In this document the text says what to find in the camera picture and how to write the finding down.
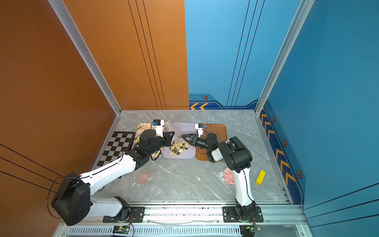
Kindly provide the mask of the ziploc bag mixed cookies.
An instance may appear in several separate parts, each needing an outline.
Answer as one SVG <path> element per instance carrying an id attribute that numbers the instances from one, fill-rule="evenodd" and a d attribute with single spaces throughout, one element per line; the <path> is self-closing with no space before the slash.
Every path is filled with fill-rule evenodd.
<path id="1" fill-rule="evenodd" d="M 166 132 L 174 132 L 172 141 L 180 141 L 182 135 L 180 124 L 170 120 L 166 120 L 164 124 L 166 127 Z"/>

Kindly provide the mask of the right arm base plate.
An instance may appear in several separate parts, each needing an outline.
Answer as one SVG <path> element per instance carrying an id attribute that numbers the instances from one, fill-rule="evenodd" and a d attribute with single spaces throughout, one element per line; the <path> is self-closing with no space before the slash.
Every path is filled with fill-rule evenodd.
<path id="1" fill-rule="evenodd" d="M 235 209 L 235 206 L 224 206 L 222 207 L 222 212 L 223 212 L 223 220 L 225 223 L 232 223 L 232 222 L 263 223 L 264 222 L 263 213 L 259 206 L 255 208 L 252 214 L 248 214 L 246 218 L 243 220 L 237 216 L 237 211 Z"/>

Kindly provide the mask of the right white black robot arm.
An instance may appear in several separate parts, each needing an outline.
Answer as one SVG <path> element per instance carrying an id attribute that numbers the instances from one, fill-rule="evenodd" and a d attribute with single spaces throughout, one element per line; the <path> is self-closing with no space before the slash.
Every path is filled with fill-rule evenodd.
<path id="1" fill-rule="evenodd" d="M 235 215 L 241 222 L 254 221 L 260 211 L 251 192 L 252 155 L 246 146 L 237 137 L 219 142 L 215 133 L 209 133 L 206 138 L 196 134 L 183 134 L 181 137 L 191 146 L 205 149 L 210 162 L 225 161 L 235 179 Z"/>

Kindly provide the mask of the ziploc bag pink cookies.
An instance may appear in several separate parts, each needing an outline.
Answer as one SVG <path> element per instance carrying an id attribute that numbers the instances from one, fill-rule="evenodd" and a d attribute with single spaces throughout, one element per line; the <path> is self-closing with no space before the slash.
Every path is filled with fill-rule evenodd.
<path id="1" fill-rule="evenodd" d="M 225 168 L 220 172 L 214 173 L 214 175 L 229 193 L 233 192 L 233 188 L 235 187 L 235 178 L 232 170 Z"/>

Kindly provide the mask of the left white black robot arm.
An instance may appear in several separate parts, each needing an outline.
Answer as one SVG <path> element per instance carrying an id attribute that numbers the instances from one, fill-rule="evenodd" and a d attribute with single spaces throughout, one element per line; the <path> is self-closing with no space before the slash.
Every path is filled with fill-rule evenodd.
<path id="1" fill-rule="evenodd" d="M 174 132 L 164 132 L 158 136 L 154 129 L 145 130 L 135 147 L 115 161 L 81 175 L 68 174 L 52 199 L 51 207 L 68 226 L 101 216 L 116 222 L 129 221 L 130 206 L 123 198 L 95 198 L 93 195 L 119 177 L 141 168 L 163 147 L 171 146 L 174 135 Z"/>

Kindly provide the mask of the ziploc bag ring cookies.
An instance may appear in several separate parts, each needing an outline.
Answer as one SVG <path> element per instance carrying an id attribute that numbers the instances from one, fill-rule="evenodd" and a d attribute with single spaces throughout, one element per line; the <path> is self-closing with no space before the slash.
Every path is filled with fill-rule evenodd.
<path id="1" fill-rule="evenodd" d="M 133 171 L 130 176 L 130 188 L 137 186 L 151 186 L 158 173 L 155 169 L 141 168 Z"/>

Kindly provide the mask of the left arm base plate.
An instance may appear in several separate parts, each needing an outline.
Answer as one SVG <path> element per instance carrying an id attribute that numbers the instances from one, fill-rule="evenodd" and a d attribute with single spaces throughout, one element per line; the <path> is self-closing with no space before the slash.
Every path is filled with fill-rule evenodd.
<path id="1" fill-rule="evenodd" d="M 143 206 L 132 206 L 129 207 L 127 215 L 124 220 L 117 217 L 104 216 L 103 223 L 142 223 L 145 214 L 145 207 Z"/>

